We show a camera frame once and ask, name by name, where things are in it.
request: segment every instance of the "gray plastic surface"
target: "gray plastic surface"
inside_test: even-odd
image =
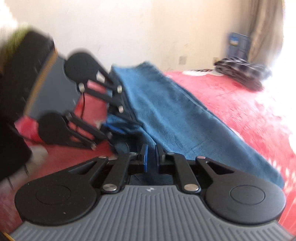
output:
[[[64,72],[65,60],[58,56],[34,101],[28,115],[38,120],[47,112],[73,112],[80,98],[75,82]]]
[[[196,195],[176,186],[126,186],[104,195],[80,220],[57,227],[24,222],[11,234],[16,241],[288,241],[292,236],[276,221],[237,226],[212,214]]]

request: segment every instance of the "folded clothes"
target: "folded clothes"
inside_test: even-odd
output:
[[[128,124],[113,115],[108,115],[107,122],[136,135],[138,146],[149,145],[148,168],[156,170],[152,153],[155,144],[160,143],[167,152],[180,153],[191,160],[206,156],[283,187],[281,175],[259,153],[190,92],[150,63],[132,68],[112,67],[110,75],[123,86],[125,110],[143,125]],[[169,180],[153,174],[137,179],[145,185],[165,184]]]
[[[241,58],[224,58],[216,63],[216,71],[238,81],[251,90],[261,90],[261,81],[271,76],[271,70],[261,64],[252,64]]]

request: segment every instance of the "green object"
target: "green object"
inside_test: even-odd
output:
[[[4,46],[4,65],[12,58],[18,46],[23,41],[30,28],[22,26],[18,28]]]

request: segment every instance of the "red fabric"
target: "red fabric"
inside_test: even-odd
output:
[[[193,93],[205,106],[236,131],[246,143],[262,154],[285,179],[287,206],[280,223],[296,234],[296,155],[290,147],[287,117],[279,110],[277,92],[266,88],[254,93],[226,76],[188,76],[182,72],[166,73],[174,81]],[[80,113],[80,101],[76,112]],[[105,104],[86,96],[84,118],[95,125],[106,117]],[[29,118],[18,124],[20,132],[34,140],[39,140],[37,125]],[[67,147],[47,147],[49,157],[41,169],[32,177],[38,178],[63,168],[73,166],[98,155],[112,155],[107,143],[102,143],[96,151]],[[14,207],[13,193],[0,196],[0,230],[10,232],[20,223]]]

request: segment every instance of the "red bedspread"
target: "red bedspread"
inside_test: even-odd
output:
[[[287,90],[281,91],[276,85],[265,87],[254,93],[226,76],[188,76],[182,72],[166,73],[174,81],[193,93],[215,115],[232,128],[250,146],[262,154],[284,179],[287,206],[280,223],[291,233],[296,234],[296,138],[293,135],[289,105],[286,105]],[[86,96],[85,119],[96,125],[106,117],[105,105]],[[20,132],[30,138],[36,136],[36,124],[24,118],[18,123]],[[111,155],[107,143],[98,146],[96,151],[66,147],[47,147],[49,157],[46,163],[32,178],[37,178],[98,155]],[[0,196],[0,230],[10,232],[20,223],[14,207],[14,194]]]

